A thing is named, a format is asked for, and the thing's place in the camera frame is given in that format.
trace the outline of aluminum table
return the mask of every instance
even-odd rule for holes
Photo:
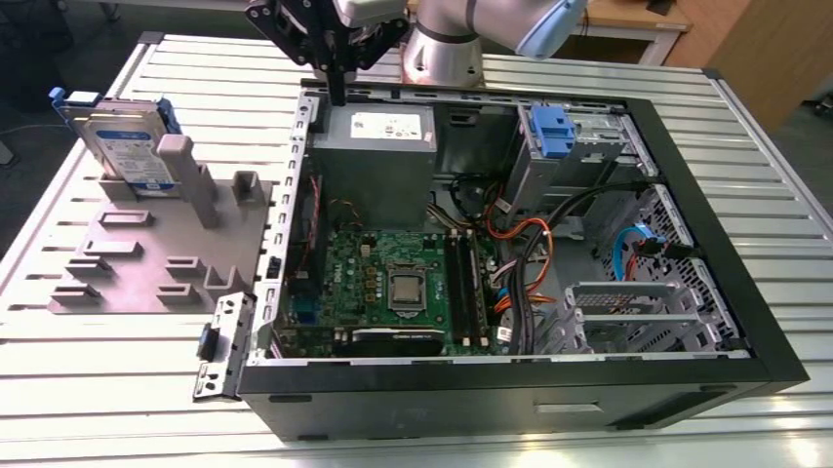
[[[164,93],[215,177],[254,170],[282,180],[310,70],[267,41],[143,37],[110,96]],[[732,90],[694,69],[499,56],[485,69],[490,88],[653,100],[812,381],[658,431],[284,445],[243,403],[191,402],[208,315],[46,309],[103,199],[100,168],[79,142],[0,263],[0,462],[833,465],[833,223]],[[398,81],[397,53],[362,75]]]

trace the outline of blue drive bracket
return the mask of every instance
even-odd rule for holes
[[[533,132],[541,142],[545,158],[566,158],[575,145],[575,124],[570,121],[563,107],[534,105],[530,113]]]

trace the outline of motherboard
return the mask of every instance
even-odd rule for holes
[[[489,355],[483,278],[494,245],[471,232],[330,235],[323,292],[292,300],[288,357]]]

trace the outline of floor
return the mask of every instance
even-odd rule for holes
[[[71,89],[104,93],[143,31],[258,38],[242,14],[176,8],[122,7],[116,23],[104,20],[96,4],[70,3],[66,14],[76,46],[56,57]],[[28,125],[60,125],[51,110],[23,113],[0,102],[0,141],[17,162],[0,166],[0,256],[27,221],[50,180],[75,142],[60,127],[40,127],[3,135]],[[776,143],[828,211],[833,210],[833,118],[818,118],[809,108],[797,109]]]

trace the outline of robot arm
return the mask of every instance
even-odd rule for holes
[[[475,86],[483,77],[479,36],[515,54],[547,59],[589,0],[422,0],[402,59],[413,83]]]
[[[334,105],[345,83],[369,69],[407,32],[406,0],[252,0],[248,21],[284,51],[327,80]]]
[[[545,59],[566,40],[589,0],[422,0],[403,56],[414,83],[479,83],[479,36]],[[246,17],[299,65],[327,80],[334,105],[345,83],[369,69],[407,32],[406,0],[252,0]]]

